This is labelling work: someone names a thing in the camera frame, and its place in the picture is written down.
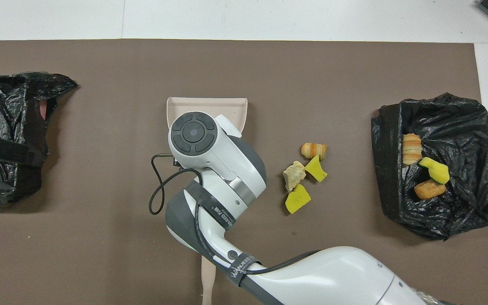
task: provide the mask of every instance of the bread piece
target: bread piece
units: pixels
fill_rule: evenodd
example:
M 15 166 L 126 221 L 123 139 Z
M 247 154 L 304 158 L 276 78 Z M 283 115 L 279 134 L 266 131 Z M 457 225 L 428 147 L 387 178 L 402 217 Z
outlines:
M 304 158 L 312 159 L 316 155 L 319 155 L 319 160 L 323 161 L 325 159 L 325 154 L 327 153 L 327 145 L 319 143 L 304 143 L 300 148 L 300 153 Z
M 416 185 L 414 191 L 419 199 L 425 200 L 442 195 L 446 191 L 446 186 L 440 185 L 431 179 Z
M 405 165 L 414 164 L 423 158 L 421 154 L 421 139 L 414 133 L 402 136 L 402 163 Z
M 304 165 L 298 161 L 293 162 L 293 165 L 283 171 L 283 179 L 285 180 L 287 191 L 292 191 L 304 177 L 306 177 Z

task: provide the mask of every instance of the circular button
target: circular button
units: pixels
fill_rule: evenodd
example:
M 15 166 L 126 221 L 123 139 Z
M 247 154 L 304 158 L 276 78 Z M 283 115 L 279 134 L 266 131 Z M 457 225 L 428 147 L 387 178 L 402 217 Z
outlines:
M 195 145 L 195 151 L 200 153 L 201 151 L 207 149 L 210 146 L 210 144 L 212 144 L 212 142 L 214 141 L 213 139 L 214 136 L 211 133 L 207 134 L 207 136 L 203 139 L 203 141 Z
M 235 250 L 229 250 L 227 257 L 229 257 L 229 259 L 235 259 L 238 257 L 238 253 L 236 253 Z
M 174 141 L 174 144 L 176 145 L 176 147 L 182 149 L 186 153 L 189 153 L 191 151 L 191 145 L 189 145 L 188 143 L 185 143 L 182 140 L 182 137 L 180 137 L 180 135 L 174 135 L 172 137 L 172 140 Z
M 195 143 L 200 141 L 205 135 L 205 128 L 197 122 L 190 122 L 184 126 L 182 135 L 186 141 Z
M 182 126 L 184 126 L 186 122 L 189 122 L 192 119 L 193 119 L 192 114 L 183 114 L 182 116 L 179 116 L 178 119 L 174 121 L 174 123 L 172 124 L 172 129 L 175 131 L 180 130 L 182 129 Z

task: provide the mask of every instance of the yellow food piece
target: yellow food piece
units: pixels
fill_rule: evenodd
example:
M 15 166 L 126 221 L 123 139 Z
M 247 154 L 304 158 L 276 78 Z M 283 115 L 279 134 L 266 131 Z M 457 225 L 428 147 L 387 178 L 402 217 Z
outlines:
M 449 167 L 431 158 L 425 157 L 419 161 L 419 165 L 428 168 L 428 175 L 434 181 L 443 185 L 449 181 Z
M 310 202 L 312 198 L 310 198 L 310 195 L 302 186 L 301 184 L 298 184 L 293 191 L 289 193 L 287 196 L 287 199 L 285 201 L 285 207 L 287 210 L 293 214 L 300 208 L 302 208 L 305 204 Z
M 309 172 L 317 181 L 322 182 L 325 177 L 327 177 L 327 173 L 323 171 L 321 168 L 321 164 L 319 164 L 319 155 L 316 155 L 306 166 L 304 169 Z

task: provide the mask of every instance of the black cable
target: black cable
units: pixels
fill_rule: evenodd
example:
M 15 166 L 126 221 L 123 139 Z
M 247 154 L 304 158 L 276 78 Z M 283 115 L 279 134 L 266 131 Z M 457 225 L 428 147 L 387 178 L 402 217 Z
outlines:
M 165 181 L 163 181 L 161 179 L 161 175 L 159 175 L 159 171 L 157 171 L 157 167 L 155 167 L 155 163 L 154 163 L 155 158 L 158 158 L 158 157 L 172 157 L 172 154 L 157 154 L 157 155 L 153 156 L 152 160 L 151 160 L 152 168 L 155 171 L 155 175 L 157 176 L 157 179 L 159 180 L 159 186 L 157 187 L 157 189 L 155 189 L 154 193 L 150 197 L 150 202 L 148 203 L 148 209 L 152 215 L 159 214 L 161 212 L 161 210 L 163 209 L 163 206 L 165 204 L 165 188 L 164 188 L 164 186 L 167 183 L 169 183 L 169 181 L 171 181 L 176 176 L 183 174 L 184 172 L 193 172 L 195 175 L 197 175 L 197 178 L 199 180 L 198 181 L 199 185 L 203 186 L 203 177 L 202 177 L 201 173 L 198 172 L 197 170 L 193 169 L 193 168 L 186 168 L 186 169 L 180 168 L 180 170 L 178 172 L 175 172 L 170 177 L 168 177 Z M 161 190 L 161 205 L 159 206 L 159 209 L 157 209 L 157 211 L 154 212 L 152 210 L 152 202 L 153 202 L 153 199 L 155 198 L 155 195 L 157 195 L 157 193 L 159 192 L 159 190 Z M 206 241 L 205 236 L 203 235 L 203 233 L 201 232 L 201 228 L 199 227 L 199 207 L 200 207 L 200 204 L 197 201 L 195 201 L 195 219 L 194 219 L 195 236 L 197 237 L 197 239 L 201 243 L 202 247 L 207 251 L 207 253 L 211 257 L 214 257 L 215 256 L 214 251 L 212 250 L 209 243 Z
M 261 270 L 246 270 L 246 274 L 247 275 L 257 275 L 257 274 L 264 274 L 264 273 L 267 273 L 267 272 L 273 272 L 273 271 L 276 271 L 280 268 L 283 268 L 283 267 L 286 267 L 286 266 L 289 266 L 293 263 L 296 263 L 298 261 L 300 261 L 301 259 L 304 259 L 314 253 L 317 253 L 319 252 L 319 250 L 315 250 L 315 251 L 310 251 L 310 252 L 306 252 L 306 253 L 303 253 L 299 256 L 296 256 L 296 257 L 293 257 L 292 259 L 286 261 L 286 262 L 283 262 L 281 264 L 278 264 L 278 265 L 275 265 L 274 267 L 270 267 L 270 268 L 265 268 L 265 269 L 261 269 Z
M 157 155 L 153 156 L 152 160 L 151 160 L 152 168 L 155 171 L 155 175 L 157 176 L 157 179 L 159 180 L 159 186 L 157 187 L 157 189 L 155 189 L 154 193 L 150 197 L 150 202 L 148 203 L 148 209 L 152 215 L 159 214 L 161 212 L 161 210 L 163 209 L 163 205 L 165 204 L 165 185 L 167 183 L 169 183 L 169 181 L 171 181 L 174 177 L 176 177 L 180 174 L 183 174 L 184 172 L 193 172 L 195 175 L 197 175 L 197 177 L 199 179 L 199 184 L 203 185 L 203 177 L 202 177 L 201 173 L 198 172 L 197 170 L 193 169 L 193 168 L 186 168 L 186 169 L 180 170 L 178 172 L 175 172 L 170 177 L 168 177 L 165 181 L 163 181 L 161 179 L 161 176 L 159 175 L 159 172 L 157 171 L 157 168 L 155 167 L 154 162 L 153 162 L 153 160 L 157 157 L 172 157 L 172 154 L 157 154 Z M 155 198 L 155 195 L 157 195 L 157 192 L 159 192 L 159 190 L 161 190 L 161 204 L 159 205 L 159 209 L 157 209 L 157 211 L 154 212 L 152 210 L 152 202 L 153 202 L 153 199 Z

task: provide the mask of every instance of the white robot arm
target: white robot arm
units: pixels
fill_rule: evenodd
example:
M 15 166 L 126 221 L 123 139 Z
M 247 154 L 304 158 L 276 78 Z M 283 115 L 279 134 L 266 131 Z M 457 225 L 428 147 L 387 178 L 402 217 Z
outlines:
M 182 114 L 171 126 L 175 159 L 200 172 L 167 203 L 166 226 L 178 241 L 269 305 L 441 304 L 418 295 L 360 249 L 333 247 L 265 268 L 225 240 L 225 231 L 266 188 L 261 158 L 231 127 L 224 117 L 203 112 Z

